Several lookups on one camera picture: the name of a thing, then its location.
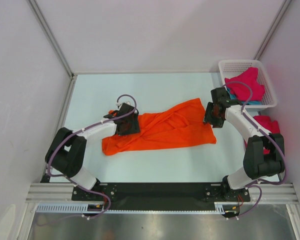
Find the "orange t shirt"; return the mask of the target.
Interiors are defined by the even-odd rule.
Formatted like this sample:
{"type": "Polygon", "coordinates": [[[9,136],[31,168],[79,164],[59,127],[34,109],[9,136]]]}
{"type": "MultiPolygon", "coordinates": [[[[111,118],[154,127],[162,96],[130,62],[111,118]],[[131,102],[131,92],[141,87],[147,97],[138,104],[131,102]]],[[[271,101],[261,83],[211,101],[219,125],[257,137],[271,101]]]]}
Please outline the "orange t shirt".
{"type": "Polygon", "coordinates": [[[139,133],[113,135],[102,140],[104,155],[122,152],[165,150],[216,144],[212,127],[203,123],[205,108],[199,98],[187,100],[158,113],[138,116],[139,133]]]}

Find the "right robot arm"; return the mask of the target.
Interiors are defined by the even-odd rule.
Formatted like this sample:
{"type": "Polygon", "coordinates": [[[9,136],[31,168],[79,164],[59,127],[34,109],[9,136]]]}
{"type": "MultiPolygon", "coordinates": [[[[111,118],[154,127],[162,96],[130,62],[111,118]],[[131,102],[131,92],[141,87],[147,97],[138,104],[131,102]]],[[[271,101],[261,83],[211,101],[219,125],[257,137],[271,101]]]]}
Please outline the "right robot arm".
{"type": "Polygon", "coordinates": [[[227,201],[232,201],[239,191],[253,184],[269,184],[267,177],[286,175],[284,137],[280,133],[272,133],[258,123],[246,111],[242,102],[230,97],[224,86],[211,90],[211,98],[203,122],[213,128],[222,128],[224,122],[228,122],[235,127],[246,143],[243,166],[223,178],[221,196],[227,201]]]}

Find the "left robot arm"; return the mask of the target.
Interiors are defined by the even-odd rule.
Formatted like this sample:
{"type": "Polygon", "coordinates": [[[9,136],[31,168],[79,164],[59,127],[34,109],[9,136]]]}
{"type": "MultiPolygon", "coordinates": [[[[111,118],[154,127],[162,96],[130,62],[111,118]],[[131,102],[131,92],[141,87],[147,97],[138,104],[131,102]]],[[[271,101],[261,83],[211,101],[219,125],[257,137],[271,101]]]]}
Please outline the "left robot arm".
{"type": "Polygon", "coordinates": [[[83,187],[83,194],[90,200],[100,196],[100,181],[84,167],[88,139],[103,140],[140,132],[139,111],[124,102],[118,109],[91,126],[78,131],[60,128],[45,156],[49,168],[60,172],[62,177],[83,187]]]}

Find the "white plastic basket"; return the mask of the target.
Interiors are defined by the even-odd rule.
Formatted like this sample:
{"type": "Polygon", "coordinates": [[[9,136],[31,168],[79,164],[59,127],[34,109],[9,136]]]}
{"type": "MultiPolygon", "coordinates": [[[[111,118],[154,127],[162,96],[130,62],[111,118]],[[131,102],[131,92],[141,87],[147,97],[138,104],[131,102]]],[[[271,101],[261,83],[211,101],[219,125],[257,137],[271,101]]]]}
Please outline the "white plastic basket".
{"type": "MultiPolygon", "coordinates": [[[[273,89],[271,80],[267,74],[266,69],[263,64],[258,60],[250,60],[250,59],[229,59],[229,60],[221,60],[218,63],[219,72],[222,80],[222,84],[225,85],[225,78],[233,78],[239,76],[243,72],[245,72],[248,68],[254,67],[258,68],[258,77],[257,82],[265,87],[265,94],[261,100],[262,105],[245,105],[246,109],[252,109],[253,111],[263,111],[267,108],[273,108],[277,105],[277,96],[273,89]]],[[[247,101],[250,101],[252,97],[252,91],[250,90],[250,97],[247,101]]]]}

